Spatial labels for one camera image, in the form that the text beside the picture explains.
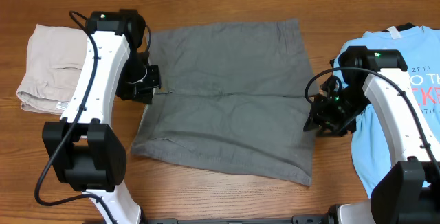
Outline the grey shorts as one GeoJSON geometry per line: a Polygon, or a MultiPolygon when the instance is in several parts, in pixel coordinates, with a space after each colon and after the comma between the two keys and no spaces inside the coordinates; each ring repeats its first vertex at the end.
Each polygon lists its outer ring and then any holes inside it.
{"type": "Polygon", "coordinates": [[[134,155],[311,185],[315,134],[303,127],[313,72],[298,20],[164,30],[150,52],[162,87],[134,155]]]}

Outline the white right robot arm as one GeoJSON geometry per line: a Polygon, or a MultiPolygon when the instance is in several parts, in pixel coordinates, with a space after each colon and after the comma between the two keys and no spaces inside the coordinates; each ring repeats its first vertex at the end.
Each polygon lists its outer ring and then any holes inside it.
{"type": "Polygon", "coordinates": [[[341,54],[342,77],[330,76],[321,93],[305,94],[311,105],[304,131],[343,136],[355,130],[357,115],[372,104],[386,137],[391,170],[360,203],[331,206],[301,223],[439,222],[439,142],[410,85],[408,66],[395,50],[350,46],[341,54]]]}

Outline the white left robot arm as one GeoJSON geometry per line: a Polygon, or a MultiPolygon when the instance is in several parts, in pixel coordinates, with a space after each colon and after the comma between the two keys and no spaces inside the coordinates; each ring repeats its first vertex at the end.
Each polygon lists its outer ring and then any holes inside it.
{"type": "Polygon", "coordinates": [[[55,206],[90,199],[104,223],[146,223],[124,177],[127,153],[111,122],[115,98],[151,104],[161,88],[149,63],[151,30],[137,10],[92,12],[79,27],[87,54],[67,108],[46,122],[42,140],[49,160],[34,189],[36,202],[55,206]]]}

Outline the folded beige shorts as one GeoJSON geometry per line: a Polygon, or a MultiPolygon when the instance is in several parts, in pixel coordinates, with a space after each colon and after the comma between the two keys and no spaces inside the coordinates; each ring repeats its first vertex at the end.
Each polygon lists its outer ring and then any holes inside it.
{"type": "Polygon", "coordinates": [[[36,25],[16,95],[24,111],[60,115],[71,100],[87,54],[79,29],[36,25]]]}

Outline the light blue printed t-shirt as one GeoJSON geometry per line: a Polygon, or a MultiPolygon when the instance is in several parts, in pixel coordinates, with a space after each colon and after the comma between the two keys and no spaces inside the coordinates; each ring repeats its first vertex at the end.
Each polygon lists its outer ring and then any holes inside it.
{"type": "MultiPolygon", "coordinates": [[[[363,37],[347,41],[349,46],[368,49],[397,49],[410,75],[413,94],[421,112],[439,139],[439,30],[411,25],[381,32],[365,32],[363,37]]],[[[356,131],[351,142],[355,170],[368,195],[391,169],[391,157],[380,121],[372,105],[356,117],[356,131]]]]}

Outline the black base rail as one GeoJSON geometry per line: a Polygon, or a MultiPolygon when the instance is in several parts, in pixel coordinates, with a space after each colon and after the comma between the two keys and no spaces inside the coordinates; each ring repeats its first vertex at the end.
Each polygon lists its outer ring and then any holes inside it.
{"type": "Polygon", "coordinates": [[[336,217],[324,215],[295,215],[290,218],[275,219],[206,219],[206,220],[178,220],[178,219],[146,219],[141,218],[141,224],[337,224],[336,217]]]}

